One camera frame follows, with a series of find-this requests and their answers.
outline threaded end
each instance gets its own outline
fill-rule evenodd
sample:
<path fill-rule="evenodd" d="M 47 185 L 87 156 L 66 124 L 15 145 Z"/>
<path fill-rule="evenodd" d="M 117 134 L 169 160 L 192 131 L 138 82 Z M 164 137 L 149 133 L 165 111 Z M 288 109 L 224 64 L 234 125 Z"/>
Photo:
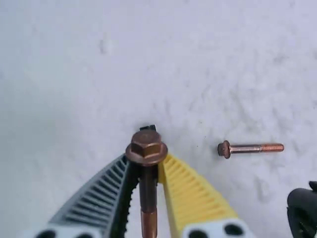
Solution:
<path fill-rule="evenodd" d="M 282 144 L 261 145 L 261 152 L 281 152 L 283 150 L 284 150 L 284 145 Z"/>

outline mounting hole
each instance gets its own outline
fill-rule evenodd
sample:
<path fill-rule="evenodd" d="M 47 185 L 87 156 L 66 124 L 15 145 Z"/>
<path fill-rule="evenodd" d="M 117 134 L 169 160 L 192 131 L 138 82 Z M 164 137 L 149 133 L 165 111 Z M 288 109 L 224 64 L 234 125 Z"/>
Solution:
<path fill-rule="evenodd" d="M 46 230 L 39 233 L 36 238 L 55 238 L 56 232 L 53 230 Z"/>
<path fill-rule="evenodd" d="M 193 230 L 189 233 L 189 238 L 208 238 L 206 232 L 200 230 Z"/>
<path fill-rule="evenodd" d="M 76 238 L 94 238 L 94 237 L 91 234 L 83 233 L 83 234 L 77 236 Z"/>
<path fill-rule="evenodd" d="M 243 230 L 240 226 L 235 225 L 235 224 L 228 224 L 224 227 L 224 231 L 226 232 L 227 235 L 232 235 L 232 236 L 241 236 L 243 235 Z"/>

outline small bolt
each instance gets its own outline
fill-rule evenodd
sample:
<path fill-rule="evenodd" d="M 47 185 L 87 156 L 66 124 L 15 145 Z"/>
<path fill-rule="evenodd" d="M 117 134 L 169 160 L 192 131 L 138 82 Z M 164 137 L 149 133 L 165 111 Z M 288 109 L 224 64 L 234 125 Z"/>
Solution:
<path fill-rule="evenodd" d="M 281 152 L 283 150 L 284 145 L 282 144 L 230 145 L 229 141 L 227 140 L 218 144 L 218 154 L 220 156 L 224 156 L 226 159 L 229 159 L 231 154 Z"/>
<path fill-rule="evenodd" d="M 143 129 L 132 136 L 125 151 L 128 160 L 142 166 L 140 176 L 141 224 L 143 238 L 156 238 L 157 174 L 159 162 L 167 156 L 167 146 L 155 130 Z"/>

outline hex head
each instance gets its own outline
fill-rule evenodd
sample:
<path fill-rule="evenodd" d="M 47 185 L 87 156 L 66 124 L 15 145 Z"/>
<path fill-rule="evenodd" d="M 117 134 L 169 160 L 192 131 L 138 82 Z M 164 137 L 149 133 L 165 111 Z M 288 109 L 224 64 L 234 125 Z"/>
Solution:
<path fill-rule="evenodd" d="M 132 162 L 152 166 L 165 159 L 167 146 L 155 130 L 141 130 L 132 136 L 125 155 Z"/>
<path fill-rule="evenodd" d="M 223 143 L 218 144 L 218 155 L 224 156 L 226 159 L 230 158 L 230 143 L 225 140 Z"/>

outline bolt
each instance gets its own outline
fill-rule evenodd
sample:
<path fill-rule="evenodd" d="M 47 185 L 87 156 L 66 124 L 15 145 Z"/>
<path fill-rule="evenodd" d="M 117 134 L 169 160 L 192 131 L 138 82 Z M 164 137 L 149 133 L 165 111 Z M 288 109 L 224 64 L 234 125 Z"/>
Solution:
<path fill-rule="evenodd" d="M 218 154 L 220 156 L 224 156 L 226 159 L 229 159 L 231 154 L 281 152 L 283 150 L 284 145 L 282 144 L 230 145 L 229 141 L 227 140 L 218 144 Z"/>
<path fill-rule="evenodd" d="M 156 165 L 166 158 L 167 146 L 156 131 L 144 129 L 132 136 L 125 155 L 128 160 L 142 166 L 139 180 L 142 237 L 156 238 L 158 234 L 158 167 Z"/>

